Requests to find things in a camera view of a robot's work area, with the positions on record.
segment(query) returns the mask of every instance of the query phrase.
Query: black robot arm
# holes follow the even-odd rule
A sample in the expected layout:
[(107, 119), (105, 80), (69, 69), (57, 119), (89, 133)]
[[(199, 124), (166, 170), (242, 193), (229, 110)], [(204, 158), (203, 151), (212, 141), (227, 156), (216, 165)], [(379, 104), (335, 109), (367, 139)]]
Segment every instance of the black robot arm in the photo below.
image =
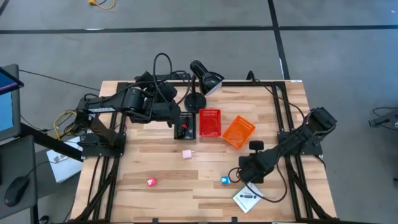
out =
[(285, 140), (263, 152), (239, 157), (239, 178), (248, 183), (263, 178), (274, 170), (279, 157), (298, 154), (307, 146), (316, 146), (336, 128), (336, 119), (324, 108), (316, 108), (304, 118), (303, 124), (290, 132)]
[[(149, 78), (152, 75), (146, 72), (142, 77)], [(83, 159), (90, 156), (123, 155), (125, 133), (107, 128), (99, 119), (101, 113), (123, 113), (132, 123), (165, 121), (171, 127), (181, 112), (174, 101), (177, 90), (167, 82), (159, 82), (158, 87), (153, 86), (153, 81), (141, 80), (112, 96), (84, 96), (76, 108), (75, 120), (77, 129), (92, 131), (82, 135), (78, 143), (83, 148)]]

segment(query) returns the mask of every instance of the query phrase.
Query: concrete floor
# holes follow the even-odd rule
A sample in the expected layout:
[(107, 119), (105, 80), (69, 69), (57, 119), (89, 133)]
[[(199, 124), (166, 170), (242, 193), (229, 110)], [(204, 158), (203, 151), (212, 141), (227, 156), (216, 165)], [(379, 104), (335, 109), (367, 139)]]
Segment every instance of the concrete floor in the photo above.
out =
[[(86, 1), (14, 0), (0, 17), (0, 30), (272, 25), (264, 0), (116, 1), (114, 9), (104, 11)], [(280, 26), (398, 24), (398, 2), (393, 0), (278, 0), (275, 8)], [(368, 119), (375, 107), (398, 105), (398, 30), (281, 35), (291, 79), (304, 81), (311, 107), (324, 106), (338, 120), (322, 144), (338, 216), (396, 223), (398, 190), (392, 178), (398, 176), (398, 140), (393, 131), (369, 128)], [(17, 63), (93, 88), (103, 80), (128, 80), (151, 70), (158, 52), (168, 53), (177, 69), (188, 70), (198, 59), (229, 79), (245, 78), (248, 70), (261, 79), (282, 78), (273, 31), (14, 34), (0, 35), (0, 49), (0, 65)], [(168, 70), (165, 61), (158, 68), (159, 73)], [(25, 83), (22, 114), (41, 128), (74, 108), (85, 93), (95, 93), (26, 73), (20, 78)], [(39, 200), (40, 216), (64, 219), (76, 189), (76, 182), (68, 184), (66, 192)], [(28, 220), (29, 211), (24, 211), (0, 223)]]

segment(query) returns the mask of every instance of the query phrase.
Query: white card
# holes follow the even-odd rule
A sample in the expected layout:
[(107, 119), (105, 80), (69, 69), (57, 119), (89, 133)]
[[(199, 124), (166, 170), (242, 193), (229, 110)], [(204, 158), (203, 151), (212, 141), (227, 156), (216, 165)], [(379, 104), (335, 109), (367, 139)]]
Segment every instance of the white card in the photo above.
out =
[[(75, 137), (73, 139), (69, 139), (68, 142), (65, 142), (65, 144), (68, 144), (69, 146), (81, 151), (82, 148), (78, 146), (78, 142), (80, 142), (80, 137)], [(68, 158), (61, 153), (55, 152), (54, 150), (47, 151), (47, 156), (51, 162), (61, 161), (57, 164), (50, 163), (52, 172), (54, 173), (55, 181), (57, 183), (61, 183), (69, 177), (77, 174), (81, 171), (81, 168), (83, 168), (82, 162)]]
[[(258, 195), (261, 195), (262, 197), (264, 196), (254, 184), (248, 183), (248, 186)], [(244, 213), (250, 211), (250, 209), (260, 201), (260, 198), (253, 194), (246, 186), (244, 186), (244, 188), (240, 190), (233, 199)]]

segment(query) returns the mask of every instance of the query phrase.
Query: monitor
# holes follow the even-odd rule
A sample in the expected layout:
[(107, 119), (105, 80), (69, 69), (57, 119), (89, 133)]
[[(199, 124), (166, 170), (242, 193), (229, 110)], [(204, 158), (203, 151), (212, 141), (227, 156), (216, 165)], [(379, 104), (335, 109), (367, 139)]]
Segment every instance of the monitor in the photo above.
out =
[(23, 87), (24, 84), (10, 73), (0, 68), (0, 95)]
[[(11, 80), (18, 80), (18, 65), (8, 65), (0, 68), (2, 73), (0, 78), (0, 86), (5, 87), (3, 90), (9, 90), (8, 85), (12, 83), (7, 77), (10, 75)], [(14, 91), (0, 95), (0, 141), (18, 136), (21, 131), (21, 108), (19, 103), (19, 87)]]

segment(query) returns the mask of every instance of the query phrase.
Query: black lamp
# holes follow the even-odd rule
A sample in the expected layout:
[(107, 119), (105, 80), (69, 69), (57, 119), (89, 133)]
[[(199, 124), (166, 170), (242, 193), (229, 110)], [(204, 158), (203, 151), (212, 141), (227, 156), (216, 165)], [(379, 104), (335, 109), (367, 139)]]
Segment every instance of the black lamp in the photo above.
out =
[[(206, 108), (206, 98), (214, 93), (224, 80), (224, 77), (215, 72), (209, 72), (203, 64), (197, 60), (193, 61), (190, 66), (192, 76), (192, 93), (190, 93), (184, 101), (185, 109), (188, 112), (199, 113), (200, 109)], [(199, 79), (199, 87), (201, 93), (197, 93), (195, 89), (195, 80)]]

